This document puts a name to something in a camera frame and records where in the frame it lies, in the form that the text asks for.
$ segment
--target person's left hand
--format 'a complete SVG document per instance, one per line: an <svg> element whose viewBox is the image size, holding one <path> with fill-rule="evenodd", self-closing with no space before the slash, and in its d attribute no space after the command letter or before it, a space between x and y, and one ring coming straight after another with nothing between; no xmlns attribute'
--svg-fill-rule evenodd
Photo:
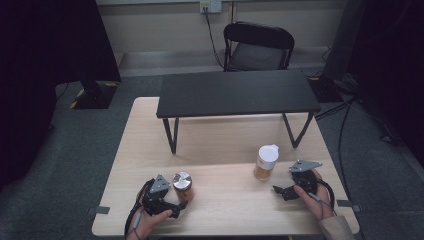
<svg viewBox="0 0 424 240"><path fill-rule="evenodd" d="M137 228L135 229L136 233L131 232L133 230L132 226L134 225L134 222L137 218L138 213L141 211L141 219L138 223ZM138 210L135 214L133 219L131 220L131 227L128 231L128 237L127 239L146 239L150 233L153 231L153 229L158 225L159 223L163 222L165 219L169 218L172 215L172 210L166 210L158 215L150 216L146 211L144 210Z"/></svg>

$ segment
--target person's right hand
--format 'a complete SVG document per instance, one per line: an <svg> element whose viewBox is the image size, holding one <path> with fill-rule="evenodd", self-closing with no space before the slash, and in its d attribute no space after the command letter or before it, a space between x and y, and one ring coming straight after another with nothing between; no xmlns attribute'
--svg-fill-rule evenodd
<svg viewBox="0 0 424 240"><path fill-rule="evenodd" d="M315 174L316 178L322 179L321 175L315 169L312 169L312 172ZM303 190L303 188L297 185L294 186L294 190L296 191L297 195L299 195L299 197L305 202L309 211L312 212L316 219L323 220L334 216L333 209L330 207L330 198L328 196L327 188L325 188L323 185L318 183L316 195L320 197L321 201L323 201L325 204L313 199L308 195L308 193L305 192L305 190Z"/></svg>

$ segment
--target silver lid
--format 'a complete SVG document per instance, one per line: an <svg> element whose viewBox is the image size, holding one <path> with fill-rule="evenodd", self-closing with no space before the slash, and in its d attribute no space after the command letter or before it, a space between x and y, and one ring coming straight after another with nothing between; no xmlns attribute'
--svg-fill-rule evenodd
<svg viewBox="0 0 424 240"><path fill-rule="evenodd" d="M186 172L179 172L174 175L173 185L175 189L183 191L191 187L193 180L190 174Z"/></svg>

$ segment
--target bottle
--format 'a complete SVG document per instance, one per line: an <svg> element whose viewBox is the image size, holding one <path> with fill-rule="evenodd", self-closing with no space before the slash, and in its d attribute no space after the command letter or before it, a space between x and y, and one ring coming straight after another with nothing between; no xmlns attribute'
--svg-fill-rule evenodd
<svg viewBox="0 0 424 240"><path fill-rule="evenodd" d="M180 202L189 202L194 198L193 180L190 174L178 172L174 175L173 185Z"/></svg>

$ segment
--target wall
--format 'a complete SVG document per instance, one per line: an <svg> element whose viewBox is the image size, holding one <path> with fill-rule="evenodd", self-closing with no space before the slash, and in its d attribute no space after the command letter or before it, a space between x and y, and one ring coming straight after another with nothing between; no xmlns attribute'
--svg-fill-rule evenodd
<svg viewBox="0 0 424 240"><path fill-rule="evenodd" d="M296 40L296 48L331 46L345 0L242 1L235 19L283 27ZM231 2L223 12L210 14L217 49L224 48L222 32L231 22ZM208 50L211 48L205 16L198 2L99 5L115 52Z"/></svg>

